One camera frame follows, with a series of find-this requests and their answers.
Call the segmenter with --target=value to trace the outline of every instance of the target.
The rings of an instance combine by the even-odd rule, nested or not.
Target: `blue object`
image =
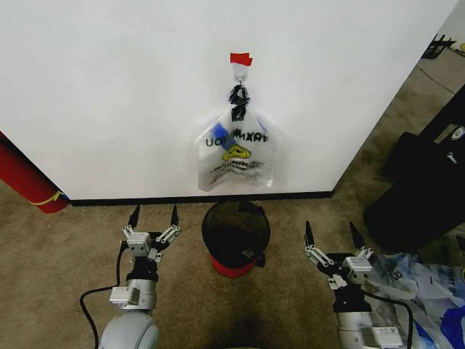
[[[421,325],[414,321],[416,331],[418,332],[418,335],[420,338],[423,340],[423,343],[425,344],[426,349],[437,349],[437,346],[434,343],[434,340],[429,336],[428,332],[424,330]]]
[[[220,124],[217,123],[212,130],[213,137],[216,139],[221,139],[221,146],[228,151],[234,144],[235,140],[230,136],[229,132]]]
[[[442,317],[441,332],[449,340],[454,349],[465,349],[462,318],[465,316],[465,306],[447,309]]]

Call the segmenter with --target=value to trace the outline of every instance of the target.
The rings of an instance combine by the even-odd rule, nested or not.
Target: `yellow logo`
[[[250,158],[251,152],[241,147],[239,144],[234,144],[225,154],[223,154],[223,160],[229,159],[248,159]]]

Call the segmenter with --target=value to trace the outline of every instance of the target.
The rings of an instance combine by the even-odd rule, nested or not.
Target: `black baseboard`
[[[153,204],[189,204],[197,202],[220,201],[260,201],[260,200],[287,200],[298,198],[330,198],[332,191],[311,191],[304,193],[276,193],[251,195],[216,195],[216,196],[178,196],[168,198],[109,198],[70,200],[73,206],[121,206],[121,205],[153,205]]]

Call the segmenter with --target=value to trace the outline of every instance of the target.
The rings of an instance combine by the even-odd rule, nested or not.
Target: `crumpled plastic bag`
[[[368,282],[379,295],[406,302],[415,320],[413,347],[464,349],[465,268],[424,265],[406,253],[378,255]],[[369,300],[373,320],[408,331],[403,307]]]

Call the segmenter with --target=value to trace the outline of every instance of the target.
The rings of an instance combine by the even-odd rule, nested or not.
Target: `floor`
[[[445,51],[422,60],[344,174],[331,199],[260,201],[271,225],[267,265],[239,279],[214,271],[201,238],[211,204],[178,206],[182,235],[160,264],[158,349],[338,348],[333,292],[303,255],[305,220],[323,251],[352,251],[349,221],[370,240],[363,210],[390,185],[380,169],[404,131],[417,133],[465,81],[465,58]],[[82,292],[114,282],[121,226],[134,207],[68,207],[42,214],[0,183],[1,348],[91,348]],[[143,206],[141,230],[169,224],[170,205]],[[447,260],[442,239],[424,254]],[[124,255],[122,275],[129,272]],[[108,293],[89,297],[100,334],[118,311]]]

